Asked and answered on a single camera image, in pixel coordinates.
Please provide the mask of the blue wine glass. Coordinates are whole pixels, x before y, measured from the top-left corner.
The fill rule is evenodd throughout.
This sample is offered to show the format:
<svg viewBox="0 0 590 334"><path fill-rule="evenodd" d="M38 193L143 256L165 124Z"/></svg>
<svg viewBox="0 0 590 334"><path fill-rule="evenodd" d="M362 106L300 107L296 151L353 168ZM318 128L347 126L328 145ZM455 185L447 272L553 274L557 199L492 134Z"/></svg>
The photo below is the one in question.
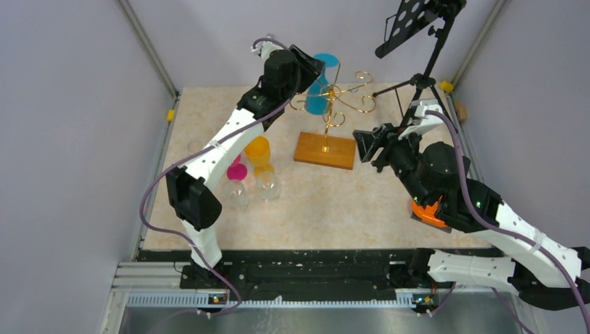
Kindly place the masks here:
<svg viewBox="0 0 590 334"><path fill-rule="evenodd" d="M321 71L320 76L317 78L316 81L312 83L312 85L308 88L307 96L305 101L307 102L307 106L305 110L314 116L322 116L328 104L328 100L326 99L323 93L328 91L328 80L326 78L326 71L329 68L337 67L340 62L336 56L329 53L320 53L314 55L316 59L324 62L324 68Z"/></svg>

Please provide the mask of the gold wire glass rack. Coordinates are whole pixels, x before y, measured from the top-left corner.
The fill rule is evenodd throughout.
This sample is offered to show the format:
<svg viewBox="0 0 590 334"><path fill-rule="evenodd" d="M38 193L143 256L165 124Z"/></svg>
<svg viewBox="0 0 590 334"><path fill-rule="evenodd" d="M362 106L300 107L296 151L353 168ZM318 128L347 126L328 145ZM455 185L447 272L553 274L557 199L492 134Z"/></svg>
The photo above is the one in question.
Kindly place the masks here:
<svg viewBox="0 0 590 334"><path fill-rule="evenodd" d="M368 114L376 108L375 98L369 95L363 95L360 98L360 103L366 105L368 102L372 106L368 109L356 107L345 102L341 96L347 93L353 93L360 88L370 85L373 82L373 76L368 71L359 70L354 74L356 79L362 81L352 88L342 89L337 85L337 79L340 73L340 65L336 67L336 75L333 81L328 81L328 91L321 94L326 96L328 104L321 116L324 123L324 132L315 134L310 132L301 132L298 137L296 149L294 151L293 160L299 163L313 164L317 166L325 166L329 168L339 168L342 170L353 170L354 159L356 156L356 142L351 138L344 138L339 136L331 136L329 130L332 128L341 127L346 122L346 115L341 111L335 110L335 105L340 103L345 107L357 111L358 113ZM297 111L306 111L307 102L305 98L307 92L303 93L303 100L298 103L301 107L294 107Z"/></svg>

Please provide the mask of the yellow wine glass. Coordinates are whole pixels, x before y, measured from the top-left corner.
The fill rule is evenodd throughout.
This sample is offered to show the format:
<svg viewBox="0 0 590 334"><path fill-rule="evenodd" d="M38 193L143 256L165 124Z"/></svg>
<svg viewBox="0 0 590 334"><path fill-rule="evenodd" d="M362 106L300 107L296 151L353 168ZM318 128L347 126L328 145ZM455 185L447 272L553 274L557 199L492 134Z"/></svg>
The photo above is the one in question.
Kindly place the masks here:
<svg viewBox="0 0 590 334"><path fill-rule="evenodd" d="M245 147L244 153L253 166L255 177L258 177L263 172L275 172L274 167L270 164L271 147L266 137L256 137Z"/></svg>

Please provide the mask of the clear glass front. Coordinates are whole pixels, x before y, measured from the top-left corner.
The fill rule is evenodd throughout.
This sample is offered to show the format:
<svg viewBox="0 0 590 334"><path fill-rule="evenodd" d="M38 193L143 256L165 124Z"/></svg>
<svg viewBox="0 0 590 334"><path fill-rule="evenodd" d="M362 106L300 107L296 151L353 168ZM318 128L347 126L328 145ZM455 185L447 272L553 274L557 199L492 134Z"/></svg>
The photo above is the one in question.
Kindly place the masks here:
<svg viewBox="0 0 590 334"><path fill-rule="evenodd" d="M276 174L271 171L261 172L255 179L258 192L265 202L273 202L278 199L280 185Z"/></svg>

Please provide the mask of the magenta wine glass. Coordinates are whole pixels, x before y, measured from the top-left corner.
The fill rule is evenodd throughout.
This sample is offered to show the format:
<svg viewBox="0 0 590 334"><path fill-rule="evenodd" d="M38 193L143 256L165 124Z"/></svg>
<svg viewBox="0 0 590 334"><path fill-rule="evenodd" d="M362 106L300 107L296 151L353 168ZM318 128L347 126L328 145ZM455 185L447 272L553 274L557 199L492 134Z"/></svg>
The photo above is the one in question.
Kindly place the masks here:
<svg viewBox="0 0 590 334"><path fill-rule="evenodd" d="M248 168L241 162L239 154L226 170L226 177L229 180L243 181L248 174Z"/></svg>

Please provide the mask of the clear glass back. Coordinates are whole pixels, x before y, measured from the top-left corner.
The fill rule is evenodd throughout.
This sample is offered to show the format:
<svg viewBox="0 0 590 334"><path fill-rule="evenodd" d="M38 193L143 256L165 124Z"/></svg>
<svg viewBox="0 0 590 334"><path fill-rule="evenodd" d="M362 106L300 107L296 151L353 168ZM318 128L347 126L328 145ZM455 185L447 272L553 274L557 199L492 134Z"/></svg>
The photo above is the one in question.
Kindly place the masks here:
<svg viewBox="0 0 590 334"><path fill-rule="evenodd" d="M244 184L238 180L227 181L222 188L225 202L236 210L245 210L249 204L248 192Z"/></svg>

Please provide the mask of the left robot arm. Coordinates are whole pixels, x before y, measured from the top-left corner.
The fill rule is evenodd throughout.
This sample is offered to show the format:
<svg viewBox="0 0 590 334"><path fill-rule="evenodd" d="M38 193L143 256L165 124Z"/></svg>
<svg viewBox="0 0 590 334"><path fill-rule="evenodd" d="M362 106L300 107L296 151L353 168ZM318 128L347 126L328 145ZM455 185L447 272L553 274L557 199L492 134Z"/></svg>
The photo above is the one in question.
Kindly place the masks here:
<svg viewBox="0 0 590 334"><path fill-rule="evenodd" d="M305 92L322 74L324 61L307 55L297 46L276 47L261 53L263 74L246 91L223 127L192 157L166 172L170 206L186 229L197 279L215 287L223 279L218 265L222 253L214 224L222 204L213 191L233 161L261 136L285 111L293 96Z"/></svg>

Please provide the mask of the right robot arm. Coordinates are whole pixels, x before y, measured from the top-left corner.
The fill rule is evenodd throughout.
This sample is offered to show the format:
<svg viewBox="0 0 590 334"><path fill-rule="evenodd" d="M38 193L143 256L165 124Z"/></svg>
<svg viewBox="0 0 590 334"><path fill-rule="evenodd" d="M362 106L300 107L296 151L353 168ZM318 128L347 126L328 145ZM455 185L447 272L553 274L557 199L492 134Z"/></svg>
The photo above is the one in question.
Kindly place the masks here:
<svg viewBox="0 0 590 334"><path fill-rule="evenodd" d="M378 170L390 167L414 205L433 208L447 227L501 251L500 257L478 257L418 250L408 266L414 285L481 285L544 310L589 304L589 283L581 277L589 268L589 249L562 246L527 223L500 194L467 176L470 160L453 145L438 141L421 148L421 134L389 123L355 130L353 137L361 161Z"/></svg>

